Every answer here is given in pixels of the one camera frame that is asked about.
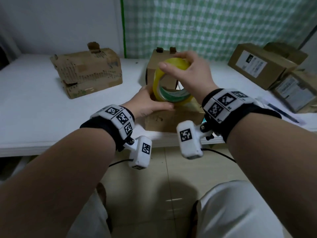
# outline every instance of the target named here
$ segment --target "forearm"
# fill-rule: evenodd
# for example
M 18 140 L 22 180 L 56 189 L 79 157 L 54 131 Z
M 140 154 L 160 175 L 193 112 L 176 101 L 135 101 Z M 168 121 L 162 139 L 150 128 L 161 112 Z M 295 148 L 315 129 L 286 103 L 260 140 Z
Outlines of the forearm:
M 114 152 L 107 132 L 81 128 L 38 156 L 0 187 L 3 237 L 65 236 Z
M 289 232 L 312 235 L 317 220 L 317 136 L 275 117 L 250 113 L 232 129 L 227 144 Z

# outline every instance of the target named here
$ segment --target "black cable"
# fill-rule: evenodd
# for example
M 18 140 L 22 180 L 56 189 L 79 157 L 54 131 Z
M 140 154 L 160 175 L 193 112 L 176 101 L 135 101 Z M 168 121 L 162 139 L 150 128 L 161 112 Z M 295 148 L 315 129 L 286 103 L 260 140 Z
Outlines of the black cable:
M 236 163 L 236 161 L 235 161 L 233 158 L 230 158 L 229 156 L 224 155 L 223 153 L 220 153 L 220 152 L 215 151 L 215 150 L 213 150 L 213 149 L 210 149 L 210 148 L 202 148 L 201 150 L 202 150 L 202 151 L 211 151 L 211 152 L 215 152 L 215 153 L 220 154 L 220 155 L 222 155 L 222 156 L 226 157 L 227 159 L 229 159 L 229 160 L 233 161 L 234 163 Z
M 115 165 L 115 164 L 119 164 L 119 163 L 125 162 L 125 161 L 133 161 L 133 159 L 120 160 L 120 161 L 118 161 L 118 162 L 116 162 L 116 163 L 110 164 L 109 167 L 110 167 L 110 166 L 113 166 L 113 165 Z

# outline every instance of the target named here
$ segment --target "brown cardboard box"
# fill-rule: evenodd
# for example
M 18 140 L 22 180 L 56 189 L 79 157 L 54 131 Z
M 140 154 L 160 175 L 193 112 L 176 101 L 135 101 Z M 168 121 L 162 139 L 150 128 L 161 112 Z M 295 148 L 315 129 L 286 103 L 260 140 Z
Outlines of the brown cardboard box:
M 205 112 L 196 99 L 189 103 L 175 107 L 174 110 L 154 112 L 145 117 L 145 130 L 176 133 L 180 122 L 191 120 L 198 125 L 204 119 Z
M 158 63 L 165 61 L 166 59 L 172 58 L 176 53 L 176 48 L 171 47 L 169 51 L 163 50 L 163 48 L 158 47 L 153 50 L 152 56 L 149 60 L 149 63 L 146 68 L 145 81 L 146 84 L 152 85 L 154 82 L 154 73 L 158 68 Z M 161 79 L 160 84 L 164 88 L 168 89 L 176 89 L 177 80 L 175 78 L 169 77 L 166 75 L 163 79 Z
M 54 55 L 50 58 L 64 90 L 73 99 L 122 83 L 121 63 L 110 48 L 90 42 L 89 51 Z
M 283 73 L 297 67 L 292 61 L 252 43 L 238 44 L 228 65 L 265 90 Z
M 264 46 L 263 49 L 276 53 L 298 65 L 308 57 L 307 53 L 282 42 L 269 42 Z
M 294 113 L 317 112 L 317 75 L 293 71 L 275 84 L 272 92 Z

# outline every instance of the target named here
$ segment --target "black wrist strap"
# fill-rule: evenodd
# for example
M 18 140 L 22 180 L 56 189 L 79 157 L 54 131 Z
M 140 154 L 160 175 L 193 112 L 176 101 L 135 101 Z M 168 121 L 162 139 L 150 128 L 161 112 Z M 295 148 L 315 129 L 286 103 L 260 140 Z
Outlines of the black wrist strap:
M 127 108 L 125 109 L 129 112 L 134 121 L 134 116 L 131 111 Z M 126 140 L 131 137 L 132 134 L 131 132 L 130 135 L 125 140 L 123 140 L 120 136 L 119 130 L 114 126 L 114 124 L 110 120 L 104 119 L 100 116 L 87 120 L 80 126 L 80 128 L 102 128 L 113 138 L 114 142 L 116 143 L 116 150 L 118 151 L 123 150 L 123 145 L 126 143 Z
M 206 103 L 217 93 L 219 93 L 223 88 L 216 89 L 212 91 L 210 94 L 208 94 L 202 103 L 202 106 L 205 106 Z M 233 129 L 233 127 L 241 120 L 243 119 L 246 115 L 249 113 L 258 113 L 258 114 L 265 114 L 265 115 L 270 115 L 274 116 L 276 118 L 282 118 L 281 115 L 278 112 L 275 112 L 271 109 L 267 108 L 261 108 L 253 103 L 248 103 L 248 104 L 243 104 L 236 110 L 232 111 L 230 115 L 222 122 L 218 123 L 216 122 L 213 118 L 209 116 L 207 112 L 205 112 L 205 119 L 208 123 L 211 124 L 211 127 L 213 128 L 214 132 L 217 132 L 221 134 L 223 137 L 224 141 L 227 142 L 227 138 Z

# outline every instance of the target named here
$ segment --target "yellow tape roll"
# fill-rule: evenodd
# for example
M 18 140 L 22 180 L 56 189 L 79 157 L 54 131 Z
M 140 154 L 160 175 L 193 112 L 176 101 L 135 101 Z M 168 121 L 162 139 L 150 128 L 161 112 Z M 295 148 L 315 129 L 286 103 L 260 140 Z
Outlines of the yellow tape roll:
M 168 62 L 182 70 L 186 70 L 190 66 L 188 61 L 181 58 L 170 58 L 164 62 Z M 159 68 L 156 69 L 154 74 L 153 93 L 156 99 L 161 102 L 168 101 L 177 106 L 190 102 L 193 96 L 185 89 L 170 92 L 160 86 L 160 81 L 164 77 L 164 74 Z

